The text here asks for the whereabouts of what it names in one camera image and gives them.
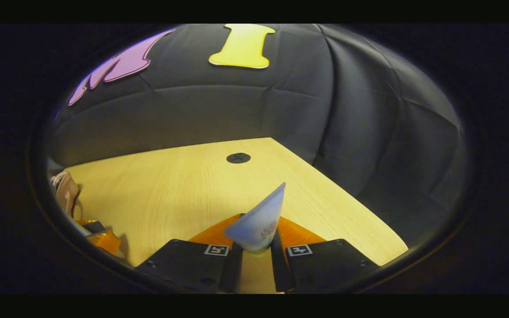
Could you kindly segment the pink suitcase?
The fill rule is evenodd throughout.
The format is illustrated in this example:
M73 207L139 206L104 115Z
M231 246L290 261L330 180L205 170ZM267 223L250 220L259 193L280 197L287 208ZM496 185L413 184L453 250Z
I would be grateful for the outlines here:
M74 217L74 206L79 195L79 186L71 173L64 170L50 179L51 189L59 207L71 218Z

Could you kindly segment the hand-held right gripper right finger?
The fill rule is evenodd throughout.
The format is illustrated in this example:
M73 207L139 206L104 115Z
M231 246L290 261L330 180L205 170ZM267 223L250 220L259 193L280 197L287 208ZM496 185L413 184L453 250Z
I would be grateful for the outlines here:
M345 293L364 286L379 270L347 240L326 240L281 217L271 241L275 290L285 293Z

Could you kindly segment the white skin care tube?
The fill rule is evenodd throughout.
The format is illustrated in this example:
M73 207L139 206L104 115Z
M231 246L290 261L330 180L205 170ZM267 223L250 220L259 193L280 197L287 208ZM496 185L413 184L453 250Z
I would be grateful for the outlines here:
M271 245L277 232L286 183L281 183L263 201L224 229L224 235L244 251L260 252Z

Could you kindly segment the black backdrop cloth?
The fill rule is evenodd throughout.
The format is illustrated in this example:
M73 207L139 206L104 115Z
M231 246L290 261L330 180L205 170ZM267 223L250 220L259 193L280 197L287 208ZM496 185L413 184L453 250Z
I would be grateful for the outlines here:
M64 102L49 157L64 167L177 146L271 137L415 248L455 212L471 174L466 121L414 62L339 26L271 24L264 69L216 66L222 24L180 26L143 70L98 71Z

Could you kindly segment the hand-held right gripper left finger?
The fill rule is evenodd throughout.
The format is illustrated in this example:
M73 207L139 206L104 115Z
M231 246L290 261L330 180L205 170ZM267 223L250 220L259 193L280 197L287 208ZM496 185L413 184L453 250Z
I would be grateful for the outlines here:
M243 249L224 230L241 217L229 217L189 240L169 240L136 270L178 293L237 293Z

